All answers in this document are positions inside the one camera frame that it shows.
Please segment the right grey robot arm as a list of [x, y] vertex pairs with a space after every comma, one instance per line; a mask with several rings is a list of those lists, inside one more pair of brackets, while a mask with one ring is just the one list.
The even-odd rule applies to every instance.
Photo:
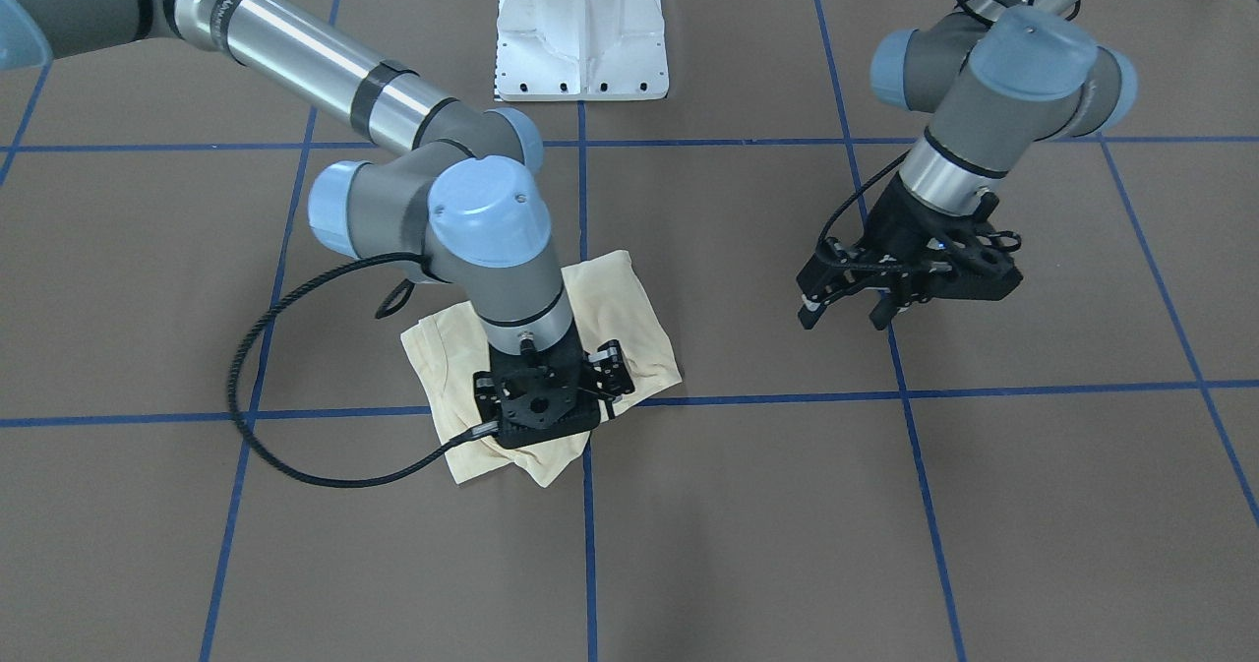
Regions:
[[475, 109], [291, 0], [3, 0], [4, 69], [157, 36], [225, 54], [392, 152], [325, 169], [311, 232], [360, 267], [465, 289], [487, 339], [478, 435], [517, 449], [590, 432], [633, 391], [619, 344], [580, 344], [528, 116]]

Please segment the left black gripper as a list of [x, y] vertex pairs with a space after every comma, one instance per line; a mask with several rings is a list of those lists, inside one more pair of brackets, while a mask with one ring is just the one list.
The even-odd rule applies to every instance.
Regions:
[[930, 209], [894, 175], [872, 209], [862, 237], [845, 245], [820, 237], [797, 276], [799, 323], [810, 331], [836, 300], [878, 291], [869, 321], [885, 331], [898, 313], [930, 300], [998, 302], [1021, 284], [1013, 262], [1022, 245], [1016, 232], [995, 230], [990, 214], [998, 205], [985, 193], [967, 215]]

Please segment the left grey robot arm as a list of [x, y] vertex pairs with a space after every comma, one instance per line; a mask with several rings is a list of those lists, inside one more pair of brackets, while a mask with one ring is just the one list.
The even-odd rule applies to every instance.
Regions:
[[883, 193], [862, 237], [828, 228], [801, 268], [799, 322], [875, 289], [885, 330], [930, 300], [998, 302], [1021, 284], [1021, 239], [995, 230], [997, 188], [1032, 143], [1102, 132], [1128, 115], [1138, 76], [1074, 23], [1080, 0], [956, 0], [927, 30], [888, 34], [869, 62], [883, 102], [928, 115], [899, 159], [869, 180]]

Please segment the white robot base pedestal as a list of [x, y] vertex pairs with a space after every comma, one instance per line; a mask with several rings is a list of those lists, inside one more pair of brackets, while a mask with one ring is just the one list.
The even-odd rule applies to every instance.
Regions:
[[499, 0], [495, 94], [506, 102], [662, 99], [662, 0]]

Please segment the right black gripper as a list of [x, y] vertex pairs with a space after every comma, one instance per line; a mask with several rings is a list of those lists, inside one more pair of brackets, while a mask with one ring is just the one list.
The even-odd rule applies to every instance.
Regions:
[[528, 334], [516, 354], [495, 345], [487, 352], [488, 370], [472, 376], [481, 419], [472, 437], [488, 435], [504, 449], [592, 432], [616, 419], [616, 403], [635, 393], [630, 362], [616, 339], [585, 352], [579, 334], [564, 334], [540, 351]]

